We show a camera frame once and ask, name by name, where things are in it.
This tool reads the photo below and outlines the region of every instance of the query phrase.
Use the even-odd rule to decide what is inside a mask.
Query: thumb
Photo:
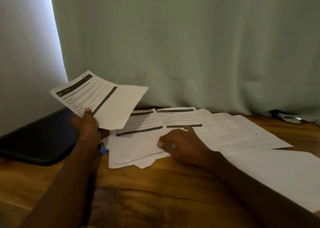
[[[171,156],[175,156],[178,152],[178,149],[174,148],[171,142],[158,141],[157,146],[160,149],[163,149],[165,152],[170,153]]]

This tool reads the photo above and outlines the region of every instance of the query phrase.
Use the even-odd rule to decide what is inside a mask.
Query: black stripe
[[[118,87],[113,87],[113,89],[110,91],[110,93],[108,93],[108,95],[104,98],[104,100],[102,100],[102,102],[98,105],[98,107],[94,110],[94,112],[92,112],[92,115],[95,115],[97,113],[97,111],[101,108],[101,106],[104,104],[104,102],[110,98],[110,96],[113,94],[113,92],[117,89]]]
[[[157,113],[174,113],[174,112],[190,112],[193,109],[176,109],[176,110],[158,110]]]
[[[130,114],[130,116],[145,115],[145,114],[151,114],[151,113],[153,113],[153,111],[144,112],[144,113],[133,113],[133,114]]]
[[[154,127],[154,128],[150,128],[150,129],[142,129],[142,130],[134,130],[134,131],[123,132],[123,133],[117,134],[116,136],[122,136],[122,135],[139,133],[139,132],[146,132],[146,131],[151,131],[151,130],[155,130],[155,129],[162,129],[162,126]]]
[[[80,87],[81,85],[83,85],[86,81],[88,81],[92,76],[89,74],[89,75],[86,75],[84,78],[82,78],[80,81],[78,81],[77,83],[73,84],[72,86],[66,88],[66,89],[63,89],[59,92],[57,92],[56,94],[59,96],[59,97],[63,97],[64,95],[76,90],[78,87]]]
[[[186,125],[167,125],[167,128],[183,128]],[[201,127],[202,124],[192,124],[192,125],[189,125],[189,126],[191,126],[191,127]]]

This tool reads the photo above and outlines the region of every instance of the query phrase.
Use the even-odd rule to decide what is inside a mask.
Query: wooden table
[[[317,124],[246,117],[294,146],[286,150],[308,151],[320,157]],[[16,227],[22,221],[62,164],[40,167],[6,160],[0,163],[1,227],[9,227],[9,223]],[[252,213],[212,175],[171,157],[158,159],[145,169],[109,169],[105,155],[96,186],[101,191],[98,200],[109,205],[102,223],[110,227],[259,227]]]

